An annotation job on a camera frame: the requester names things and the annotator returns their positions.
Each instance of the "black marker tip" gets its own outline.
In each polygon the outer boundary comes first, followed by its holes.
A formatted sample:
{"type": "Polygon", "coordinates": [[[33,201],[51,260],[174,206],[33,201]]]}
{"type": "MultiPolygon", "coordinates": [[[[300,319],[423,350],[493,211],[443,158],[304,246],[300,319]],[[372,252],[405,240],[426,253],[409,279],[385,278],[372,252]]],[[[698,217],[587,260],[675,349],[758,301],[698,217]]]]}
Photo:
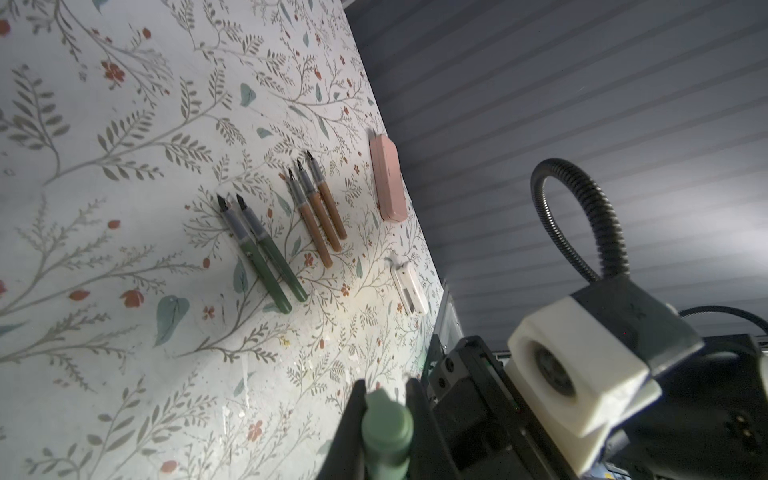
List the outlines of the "black marker tip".
{"type": "Polygon", "coordinates": [[[240,196],[240,194],[235,194],[237,197],[237,204],[240,205],[241,210],[245,210],[248,208],[248,206],[245,204],[245,200],[240,196]]]}
{"type": "Polygon", "coordinates": [[[216,195],[216,199],[219,200],[219,208],[221,209],[221,211],[226,212],[227,210],[230,209],[227,206],[227,201],[224,200],[224,197],[222,197],[221,195],[217,194],[216,195]]]}

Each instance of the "green marker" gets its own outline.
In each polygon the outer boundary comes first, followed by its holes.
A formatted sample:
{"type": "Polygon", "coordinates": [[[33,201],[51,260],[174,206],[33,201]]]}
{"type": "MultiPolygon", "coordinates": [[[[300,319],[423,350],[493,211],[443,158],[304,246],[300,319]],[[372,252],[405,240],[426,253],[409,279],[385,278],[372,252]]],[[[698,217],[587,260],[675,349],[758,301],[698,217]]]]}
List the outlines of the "green marker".
{"type": "Polygon", "coordinates": [[[283,313],[290,313],[291,305],[286,294],[283,293],[283,289],[280,288],[280,284],[275,280],[275,276],[272,274],[272,270],[266,265],[264,257],[259,253],[259,247],[251,240],[248,231],[243,227],[243,224],[237,219],[237,215],[230,210],[227,206],[227,201],[220,195],[217,195],[219,200],[219,208],[221,208],[221,214],[230,226],[230,230],[235,236],[237,243],[240,245],[240,249],[248,257],[248,260],[253,264],[256,269],[256,273],[259,274],[261,281],[264,282],[266,291],[269,292],[272,300],[275,301],[275,305],[283,313]]]}
{"type": "Polygon", "coordinates": [[[366,395],[367,410],[360,425],[367,478],[402,480],[408,473],[413,439],[411,411],[389,399],[384,389],[366,395]]]}
{"type": "Polygon", "coordinates": [[[240,195],[237,195],[237,203],[240,205],[240,209],[243,211],[245,223],[248,224],[250,231],[252,231],[253,235],[256,236],[257,242],[259,242],[259,245],[261,245],[261,247],[264,249],[266,255],[272,260],[272,263],[275,264],[277,271],[280,272],[280,275],[283,276],[283,280],[286,281],[291,291],[293,292],[293,295],[295,295],[300,302],[305,301],[306,292],[301,286],[299,279],[297,279],[296,275],[293,274],[293,271],[290,269],[290,265],[288,265],[288,262],[286,262],[285,257],[283,257],[283,255],[277,249],[275,241],[272,240],[272,237],[270,237],[270,235],[266,232],[261,222],[259,222],[259,219],[256,218],[256,214],[253,212],[253,210],[248,208],[248,206],[245,204],[245,200],[243,200],[240,195]]]}

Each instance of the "red flower pattern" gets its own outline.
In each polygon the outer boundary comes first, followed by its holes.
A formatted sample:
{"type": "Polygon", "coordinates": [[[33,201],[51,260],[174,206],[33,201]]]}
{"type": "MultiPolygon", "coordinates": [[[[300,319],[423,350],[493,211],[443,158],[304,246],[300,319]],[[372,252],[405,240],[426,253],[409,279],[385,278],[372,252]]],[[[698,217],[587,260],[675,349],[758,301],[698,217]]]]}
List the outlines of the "red flower pattern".
{"type": "Polygon", "coordinates": [[[160,471],[163,473],[173,473],[177,466],[179,466],[179,462],[176,460],[168,460],[163,462],[163,465],[160,467],[160,471]]]}
{"type": "Polygon", "coordinates": [[[101,66],[104,67],[104,78],[109,78],[118,85],[125,80],[125,72],[116,64],[103,61],[101,66]]]}
{"type": "Polygon", "coordinates": [[[144,295],[138,290],[128,290],[120,295],[120,298],[125,299],[125,306],[127,308],[138,308],[144,303],[144,295]]]}
{"type": "Polygon", "coordinates": [[[255,424],[253,424],[253,423],[250,424],[250,427],[248,427],[248,441],[249,442],[255,442],[259,438],[259,436],[261,436],[261,434],[262,434],[262,432],[261,432],[261,425],[262,424],[263,423],[261,422],[261,420],[259,420],[255,424]]]}
{"type": "Polygon", "coordinates": [[[91,292],[88,292],[87,290],[75,290],[69,294],[69,299],[75,302],[79,302],[81,300],[85,300],[85,297],[88,295],[91,295],[91,292]]]}

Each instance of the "orange marker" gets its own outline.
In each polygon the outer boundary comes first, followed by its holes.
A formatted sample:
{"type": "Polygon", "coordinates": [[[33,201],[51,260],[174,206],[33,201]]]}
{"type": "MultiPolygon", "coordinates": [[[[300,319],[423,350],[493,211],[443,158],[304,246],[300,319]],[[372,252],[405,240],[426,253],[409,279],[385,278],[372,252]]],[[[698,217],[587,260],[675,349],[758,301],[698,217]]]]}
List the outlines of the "orange marker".
{"type": "Polygon", "coordinates": [[[331,244],[334,251],[340,252],[341,243],[339,243],[339,238],[336,236],[336,231],[333,229],[331,219],[328,218],[326,209],[323,208],[323,203],[320,201],[320,195],[317,193],[315,185],[310,180],[309,174],[304,170],[304,167],[301,166],[301,162],[297,160],[296,163],[299,165],[299,182],[304,187],[306,197],[310,199],[312,208],[315,210],[315,215],[317,215],[317,218],[320,220],[320,225],[322,225],[323,230],[326,231],[328,243],[331,244]]]}
{"type": "Polygon", "coordinates": [[[320,194],[323,196],[323,201],[326,203],[326,207],[328,208],[328,213],[331,216],[331,220],[333,220],[333,226],[336,227],[336,232],[339,233],[339,238],[341,240],[346,240],[346,230],[344,229],[344,223],[341,221],[339,209],[336,208],[336,202],[333,199],[333,195],[331,195],[331,189],[328,188],[328,183],[326,182],[326,178],[323,175],[323,171],[320,170],[320,166],[318,165],[317,160],[315,160],[315,157],[313,157],[309,151],[306,152],[306,162],[310,166],[312,177],[315,179],[317,189],[320,190],[320,194]]]}
{"type": "Polygon", "coordinates": [[[288,174],[290,175],[288,186],[293,193],[293,199],[296,201],[296,206],[299,208],[299,213],[304,219],[307,230],[310,231],[310,236],[312,237],[312,241],[315,243],[315,247],[317,247],[317,253],[320,255],[320,259],[322,260],[323,265],[325,265],[326,268],[330,268],[333,265],[333,260],[331,260],[331,255],[328,253],[326,242],[323,239],[323,235],[320,233],[320,228],[317,226],[317,222],[315,221],[314,215],[312,215],[310,206],[306,204],[304,191],[301,189],[299,182],[297,182],[296,178],[293,176],[293,171],[291,169],[288,169],[288,174]]]}

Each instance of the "green marker cap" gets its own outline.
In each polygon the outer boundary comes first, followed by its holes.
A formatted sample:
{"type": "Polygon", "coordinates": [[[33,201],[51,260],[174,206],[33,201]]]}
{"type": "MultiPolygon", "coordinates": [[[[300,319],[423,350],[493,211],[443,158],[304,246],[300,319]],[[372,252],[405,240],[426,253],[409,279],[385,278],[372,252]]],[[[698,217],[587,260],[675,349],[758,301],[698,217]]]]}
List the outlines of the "green marker cap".
{"type": "Polygon", "coordinates": [[[383,389],[369,393],[366,404],[361,428],[368,475],[372,480],[402,480],[410,461],[411,412],[390,400],[383,389]]]}

